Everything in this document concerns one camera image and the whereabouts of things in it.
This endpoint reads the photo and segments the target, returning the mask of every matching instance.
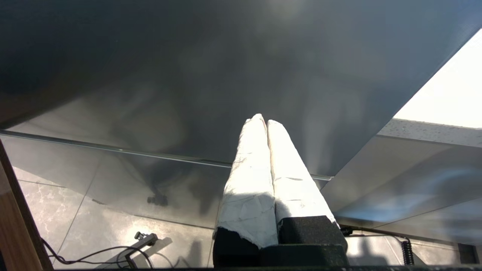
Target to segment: white cloth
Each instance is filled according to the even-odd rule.
[[[278,244],[266,124],[247,119],[224,188],[216,228],[237,232],[259,248]]]
[[[281,123],[268,121],[268,145],[271,152],[276,222],[279,223],[285,217],[311,216],[327,216],[336,222]]]

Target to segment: reflective surface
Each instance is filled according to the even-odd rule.
[[[415,0],[8,3],[0,124],[40,114],[30,124],[41,135],[231,162],[244,120],[261,112],[284,124],[312,174],[334,176],[480,28],[480,10]]]
[[[130,215],[210,229],[230,173],[229,168],[1,139],[20,180],[48,180],[49,185],[73,190]]]
[[[481,178],[481,148],[375,136],[321,192],[340,224],[480,244]]]
[[[42,141],[42,142],[52,142],[52,143],[58,143],[63,145],[76,146],[76,147],[84,147],[84,148],[96,149],[96,150],[106,150],[106,151],[117,152],[121,154],[131,154],[131,155],[139,155],[139,156],[145,156],[145,157],[151,157],[151,158],[161,158],[169,161],[178,161],[178,162],[184,162],[184,163],[193,163],[193,164],[224,167],[224,168],[232,167],[232,164],[227,162],[219,162],[219,161],[201,159],[197,157],[181,156],[181,155],[158,153],[158,152],[137,151],[134,149],[126,149],[124,147],[115,147],[110,145],[76,141],[76,140],[44,136],[44,135],[26,134],[26,133],[7,131],[7,130],[0,130],[0,135],[7,136],[7,137],[31,139],[31,140]],[[328,176],[320,176],[320,175],[314,175],[314,174],[311,174],[311,177],[314,180],[319,181],[320,183],[327,182],[332,178]]]
[[[213,266],[213,229],[128,214],[34,174],[14,170],[41,237],[67,260],[113,246],[132,245],[140,231],[155,233],[159,238],[145,251],[155,268]],[[90,257],[90,261],[104,262],[117,253],[109,250]],[[86,263],[63,265],[50,259],[56,269],[95,267]],[[134,257],[134,262],[139,268],[149,268],[142,255]]]

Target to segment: tile floor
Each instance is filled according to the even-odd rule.
[[[159,240],[147,247],[154,267],[213,266],[213,229],[195,227],[123,213],[92,198],[59,186],[19,168],[14,168],[30,211],[42,238],[67,260],[119,245],[131,245],[136,232],[155,233]],[[106,261],[121,250],[89,258]],[[94,268],[78,263],[63,265],[51,259],[55,269]],[[148,267],[142,256],[134,254],[139,267]]]
[[[212,267],[213,229],[134,216],[102,204],[34,174],[14,168],[20,186],[35,219],[40,235],[67,260],[78,259],[101,249],[131,245],[134,235],[155,233],[159,241],[145,252],[154,267]],[[390,236],[356,231],[370,235],[363,239],[347,238],[348,258],[358,265],[400,265],[403,257],[399,241]],[[412,239],[417,264],[460,264],[458,246],[449,242],[428,242]],[[90,261],[106,261],[118,251],[105,252]],[[56,269],[93,268],[78,263],[63,265],[51,259]],[[134,256],[139,267],[147,267],[141,255]]]

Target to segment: black cable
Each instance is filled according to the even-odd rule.
[[[396,235],[396,234],[385,232],[385,231],[382,231],[382,230],[375,230],[375,229],[367,230],[367,229],[357,228],[357,227],[351,227],[351,228],[354,229],[354,230],[371,231],[371,232],[375,232],[375,233],[381,233],[381,234],[391,235],[391,236],[394,236],[394,237],[399,237],[399,238],[405,239],[406,241],[402,241],[402,242],[399,241],[402,245],[403,262],[405,263],[405,265],[415,265],[414,253],[412,251],[412,243],[410,242],[410,239],[408,239],[408,237],[405,237],[405,236],[402,236],[402,235]]]
[[[140,250],[139,248],[133,247],[133,246],[121,245],[121,246],[111,247],[111,248],[108,248],[108,249],[105,249],[105,250],[110,250],[110,249],[115,249],[115,248],[126,248],[124,251],[127,251],[127,250],[129,250],[129,249],[132,249],[132,250],[135,250],[135,251],[139,252],[140,254],[142,254],[142,255],[144,256],[144,258],[146,258],[147,263],[149,264],[149,267],[150,267],[151,269],[154,269],[154,266],[152,265],[152,262],[150,261],[149,256],[148,256],[144,251]],[[120,255],[120,254],[117,254],[117,258],[116,258],[117,261],[116,261],[116,262],[117,262],[117,266],[120,267],[120,268],[122,268],[122,267],[119,265],[119,255]]]
[[[169,265],[171,266],[171,268],[176,268],[177,265],[181,262],[181,260],[184,262],[184,264],[187,266],[187,268],[191,268],[191,267],[189,266],[189,264],[187,263],[186,259],[184,259],[182,256],[179,256],[179,257],[177,258],[176,263],[173,264],[173,263],[169,260],[169,258],[166,257],[166,255],[164,255],[164,254],[162,254],[162,253],[154,253],[154,254],[163,257],[163,258],[167,261],[167,263],[169,263]]]
[[[76,261],[67,261],[67,260],[64,259],[64,257],[57,255],[57,253],[55,253],[54,249],[44,239],[42,239],[42,242],[47,247],[47,249],[52,253],[52,255],[49,255],[49,257],[54,257],[57,261],[59,261],[62,264],[67,265],[67,264],[74,264],[74,263],[78,263],[78,262],[90,263],[90,264],[116,263],[116,262],[89,262],[89,261],[83,260],[83,259],[85,259],[85,257],[82,258],[82,259],[76,260]]]
[[[52,253],[52,255],[49,255],[49,257],[54,257],[56,260],[58,260],[60,263],[62,264],[74,264],[74,263],[78,263],[78,262],[82,262],[82,263],[89,263],[89,264],[105,264],[105,263],[116,263],[119,267],[121,267],[119,265],[119,263],[122,263],[122,262],[127,262],[126,260],[123,260],[123,261],[119,261],[119,254],[117,254],[117,261],[114,261],[114,262],[89,262],[89,261],[84,261],[84,259],[86,258],[89,258],[89,257],[92,257],[94,255],[97,255],[99,253],[102,253],[102,252],[105,252],[105,251],[109,251],[109,250],[112,250],[112,249],[118,249],[118,248],[126,248],[124,251],[127,251],[129,249],[131,250],[136,250],[138,252],[140,252],[147,260],[149,266],[151,269],[154,269],[154,267],[152,266],[152,262],[149,260],[149,256],[142,250],[140,250],[139,248],[136,248],[136,247],[132,247],[132,246],[115,246],[115,247],[111,247],[111,248],[106,248],[106,249],[103,249],[103,250],[99,250],[97,252],[94,252],[92,254],[89,254],[85,257],[82,257],[78,260],[65,260],[64,257],[62,256],[59,256],[57,255],[57,253],[55,253],[55,251],[52,249],[52,247],[47,243],[47,241],[45,241],[43,238],[42,238],[42,243],[47,247],[47,249]]]

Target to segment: power cord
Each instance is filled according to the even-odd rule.
[[[173,264],[173,263],[171,262],[171,260],[169,260],[169,258],[166,257],[166,255],[161,254],[161,253],[154,253],[154,254],[163,257],[163,258],[167,261],[167,263],[169,263],[169,265],[171,266],[171,268],[176,268],[177,265],[179,265],[179,263],[181,262],[181,260],[184,262],[184,264],[186,265],[187,268],[191,268],[191,267],[189,266],[189,263],[186,261],[186,259],[184,259],[184,258],[181,257],[181,256],[179,256],[179,257],[177,258],[176,263]]]
[[[119,255],[117,255],[117,261],[114,261],[114,262],[90,262],[90,261],[84,261],[84,259],[86,258],[89,258],[89,257],[92,257],[94,255],[97,255],[99,253],[102,253],[102,252],[105,252],[105,251],[109,251],[109,250],[112,250],[112,249],[119,249],[119,248],[126,248],[125,251],[131,249],[131,250],[135,250],[135,251],[138,251],[139,253],[141,253],[147,260],[147,263],[149,264],[150,268],[151,269],[154,269],[153,265],[152,265],[152,262],[150,261],[149,259],[149,256],[142,250],[140,250],[139,248],[137,247],[132,247],[132,246],[125,246],[125,245],[121,245],[121,246],[115,246],[115,247],[111,247],[111,248],[106,248],[106,249],[103,249],[103,250],[99,250],[97,252],[94,252],[92,254],[89,254],[85,257],[82,257],[78,260],[65,260],[64,257],[58,255],[57,253],[55,253],[55,251],[52,249],[52,247],[47,243],[47,241],[45,241],[43,238],[42,238],[42,243],[45,245],[45,247],[52,253],[52,255],[49,255],[49,257],[54,257],[57,261],[59,261],[60,263],[62,264],[74,264],[74,263],[78,263],[78,262],[82,262],[82,263],[89,263],[89,264],[105,264],[105,263],[115,263],[117,264],[118,267],[122,268],[120,266],[120,263],[124,263],[124,262],[127,262],[126,260],[122,260],[122,261],[119,261]]]
[[[344,236],[349,236],[350,234],[353,233],[353,230],[363,230],[363,231],[386,234],[386,235],[391,235],[391,236],[394,236],[394,237],[399,237],[399,238],[405,239],[406,241],[400,241],[396,238],[401,243],[401,246],[402,246],[403,261],[404,261],[405,265],[415,265],[414,253],[412,251],[412,243],[410,242],[410,239],[408,239],[408,237],[393,234],[393,233],[382,231],[382,230],[375,230],[375,229],[368,229],[367,230],[367,229],[358,228],[358,227],[346,227],[346,228],[341,228],[340,230],[341,230],[341,232],[343,233]]]

